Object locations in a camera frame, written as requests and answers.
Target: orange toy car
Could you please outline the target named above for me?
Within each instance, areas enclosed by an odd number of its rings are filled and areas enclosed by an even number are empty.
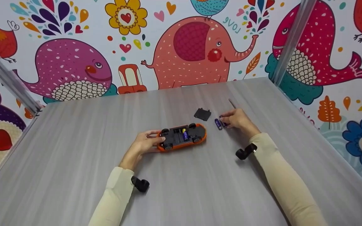
[[[171,129],[163,129],[157,136],[166,138],[164,142],[157,145],[161,152],[165,152],[202,143],[206,140],[206,129],[199,123],[192,123]]]
[[[136,64],[124,64],[118,67],[122,86],[118,87],[118,94],[145,92],[139,68]]]

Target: blue battery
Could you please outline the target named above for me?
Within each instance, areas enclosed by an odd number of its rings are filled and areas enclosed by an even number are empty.
[[[216,123],[217,129],[223,130],[223,127],[218,119],[214,119],[214,122]]]
[[[189,138],[188,138],[188,132],[186,129],[182,129],[182,135],[184,137],[184,141],[188,141]]]
[[[228,126],[228,124],[227,124],[227,123],[225,123],[225,122],[220,121],[220,123],[223,125],[223,127]]]

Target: elephant trunk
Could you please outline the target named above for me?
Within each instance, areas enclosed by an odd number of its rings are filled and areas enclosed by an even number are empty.
[[[241,60],[244,60],[245,58],[247,58],[250,53],[252,52],[254,46],[255,46],[255,43],[256,43],[256,39],[258,38],[258,35],[253,35],[252,36],[252,42],[251,42],[251,45],[250,47],[245,50],[244,52],[238,52],[237,50],[234,49],[234,54],[231,55],[231,56],[227,56],[227,61],[229,62],[238,62],[238,61],[241,61]]]

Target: person's left hand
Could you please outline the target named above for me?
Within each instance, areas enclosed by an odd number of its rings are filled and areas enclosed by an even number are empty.
[[[138,133],[134,142],[131,144],[118,166],[123,169],[133,171],[138,162],[142,159],[142,155],[144,153],[158,152],[158,150],[153,147],[158,143],[163,142],[165,137],[156,137],[151,135],[155,135],[160,132],[161,130],[149,130]]]

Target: elephant ear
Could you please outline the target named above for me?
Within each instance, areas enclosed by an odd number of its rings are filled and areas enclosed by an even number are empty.
[[[190,22],[181,26],[174,35],[174,49],[186,61],[205,60],[206,37],[210,26],[203,22]]]

